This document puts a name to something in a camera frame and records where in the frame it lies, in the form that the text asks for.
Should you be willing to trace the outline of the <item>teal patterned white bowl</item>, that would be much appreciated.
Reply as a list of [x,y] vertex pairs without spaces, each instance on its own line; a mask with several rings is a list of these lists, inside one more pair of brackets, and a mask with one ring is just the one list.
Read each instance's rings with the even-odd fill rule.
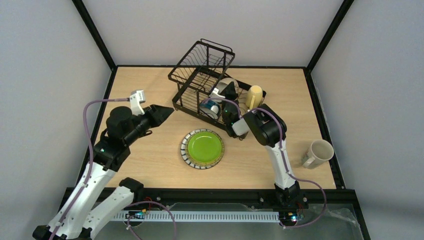
[[221,106],[213,100],[201,102],[199,105],[200,111],[213,120],[218,120],[221,114]]

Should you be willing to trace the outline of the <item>plain white bowl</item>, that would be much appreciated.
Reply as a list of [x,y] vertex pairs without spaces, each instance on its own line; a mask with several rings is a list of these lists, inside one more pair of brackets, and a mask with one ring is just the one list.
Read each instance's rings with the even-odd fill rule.
[[215,87],[219,89],[219,92],[222,92],[230,83],[234,83],[235,91],[239,92],[239,84],[237,80],[231,77],[221,79]]

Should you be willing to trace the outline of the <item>yellow mug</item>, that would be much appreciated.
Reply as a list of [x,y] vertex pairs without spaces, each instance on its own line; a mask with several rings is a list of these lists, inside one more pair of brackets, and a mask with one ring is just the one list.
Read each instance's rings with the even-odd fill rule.
[[249,110],[257,108],[263,99],[263,89],[258,85],[252,85],[246,95],[245,104]]

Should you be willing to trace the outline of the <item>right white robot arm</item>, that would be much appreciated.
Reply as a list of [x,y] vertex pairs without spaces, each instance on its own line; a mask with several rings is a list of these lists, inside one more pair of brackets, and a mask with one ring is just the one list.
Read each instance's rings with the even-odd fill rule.
[[226,85],[219,95],[222,97],[221,118],[227,134],[233,138],[247,132],[253,134],[266,148],[271,161],[278,204],[285,209],[297,209],[303,194],[288,160],[285,122],[265,103],[242,115],[234,83]]

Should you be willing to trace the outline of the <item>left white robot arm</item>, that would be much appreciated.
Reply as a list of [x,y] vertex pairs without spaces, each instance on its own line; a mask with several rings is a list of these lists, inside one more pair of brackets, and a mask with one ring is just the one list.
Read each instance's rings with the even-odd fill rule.
[[106,129],[92,146],[84,173],[66,203],[47,224],[39,225],[36,240],[93,240],[123,208],[141,201],[144,185],[127,177],[100,204],[95,205],[109,181],[130,155],[130,145],[151,134],[174,112],[171,107],[152,104],[141,111],[126,106],[114,108]]

